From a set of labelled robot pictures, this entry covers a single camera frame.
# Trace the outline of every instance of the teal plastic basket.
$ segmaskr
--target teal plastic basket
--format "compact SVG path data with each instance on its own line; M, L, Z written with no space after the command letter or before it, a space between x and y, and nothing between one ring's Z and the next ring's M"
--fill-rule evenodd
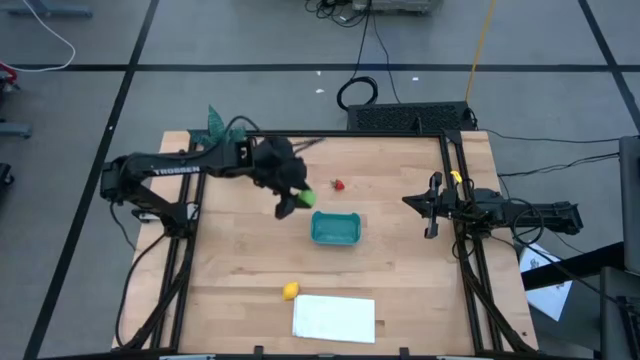
M320 245L352 246L360 241L360 216L352 214L325 214L320 211L311 217L311 239Z

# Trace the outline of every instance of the wooden tabletop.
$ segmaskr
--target wooden tabletop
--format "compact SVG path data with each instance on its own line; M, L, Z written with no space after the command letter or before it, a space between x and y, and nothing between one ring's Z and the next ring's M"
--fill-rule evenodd
M186 149L188 139L186 132L167 132L161 152ZM463 140L476 188L499 190L486 133L463 133ZM452 146L450 153L455 168ZM451 254L451 223L439 219L439 236L425 239L426 221L401 201L424 193L433 172L443 171L438 140L328 138L301 155L318 200L314 209L296 210L280 221L273 216L278 197L249 178L207 178L180 351L251 353L262 345L271 354L389 355L400 347L412 355L472 354L460 267ZM331 188L336 178L345 183L344 191ZM151 188L176 201L180 177L155 178ZM316 210L360 214L362 240L354 247L314 244L309 233ZM161 233L159 223L142 225L136 256ZM510 239L506 229L494 235ZM158 300L168 244L165 240L141 260L131 279L124 339ZM496 305L537 348L513 249L495 240L484 244ZM376 343L293 337L293 302L282 300L282 287L290 281L300 283L302 294L374 299ZM478 311L490 348L480 303ZM173 315L169 310L165 334Z

